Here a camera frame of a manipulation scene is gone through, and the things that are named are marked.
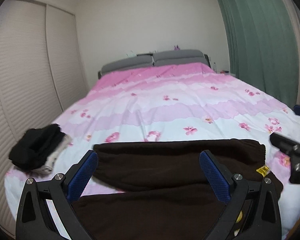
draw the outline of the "yellow object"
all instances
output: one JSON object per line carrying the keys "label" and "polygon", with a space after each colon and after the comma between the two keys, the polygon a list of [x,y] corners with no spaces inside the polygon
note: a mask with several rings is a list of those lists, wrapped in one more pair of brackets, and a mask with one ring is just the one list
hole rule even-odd
{"label": "yellow object", "polygon": [[264,165],[259,169],[256,169],[256,171],[259,172],[263,177],[265,177],[270,173],[270,168],[267,165]]}
{"label": "yellow object", "polygon": [[239,223],[241,220],[242,220],[242,211],[240,211],[240,214],[239,214],[239,216],[237,218],[236,223]]}

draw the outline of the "clear bottle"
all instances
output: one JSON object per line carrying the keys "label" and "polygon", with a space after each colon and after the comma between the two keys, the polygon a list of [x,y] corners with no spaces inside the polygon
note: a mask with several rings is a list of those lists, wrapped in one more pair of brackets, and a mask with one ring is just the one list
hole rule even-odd
{"label": "clear bottle", "polygon": [[213,63],[213,71],[214,71],[215,73],[217,72],[217,65],[216,65],[215,62]]}

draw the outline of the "white folded garment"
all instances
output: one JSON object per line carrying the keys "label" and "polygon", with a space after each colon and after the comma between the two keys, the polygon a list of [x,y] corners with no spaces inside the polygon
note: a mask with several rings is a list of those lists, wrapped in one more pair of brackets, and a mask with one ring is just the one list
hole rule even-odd
{"label": "white folded garment", "polygon": [[72,138],[69,135],[65,135],[58,147],[51,153],[46,163],[41,166],[40,168],[37,168],[35,170],[32,170],[33,172],[39,174],[39,175],[49,175],[52,173],[54,163],[56,159],[58,158],[59,154],[68,147],[69,143],[71,143]]}

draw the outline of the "green curtain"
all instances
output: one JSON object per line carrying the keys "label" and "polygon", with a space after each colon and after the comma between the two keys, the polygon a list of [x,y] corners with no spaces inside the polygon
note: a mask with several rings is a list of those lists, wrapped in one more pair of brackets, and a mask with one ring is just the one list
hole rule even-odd
{"label": "green curtain", "polygon": [[298,48],[282,0],[218,0],[237,78],[289,107],[297,101]]}

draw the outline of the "gray cushion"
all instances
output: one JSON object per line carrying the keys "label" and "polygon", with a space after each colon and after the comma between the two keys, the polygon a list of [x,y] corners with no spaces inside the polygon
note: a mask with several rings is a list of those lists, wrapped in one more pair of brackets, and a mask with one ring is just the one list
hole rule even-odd
{"label": "gray cushion", "polygon": [[141,56],[121,59],[106,64],[101,68],[101,74],[104,75],[105,73],[116,71],[116,70],[126,70],[130,68],[150,67],[150,66],[153,66],[152,57],[150,55],[141,55]]}
{"label": "gray cushion", "polygon": [[208,65],[208,62],[204,57],[191,57],[191,58],[175,58],[175,59],[158,60],[154,62],[154,66],[160,67],[165,65],[179,65],[179,64],[188,64],[194,62],[201,62]]}
{"label": "gray cushion", "polygon": [[191,57],[202,57],[203,53],[197,49],[181,49],[181,50],[170,50],[163,51],[153,54],[154,62],[164,59],[177,59],[177,58],[191,58]]}

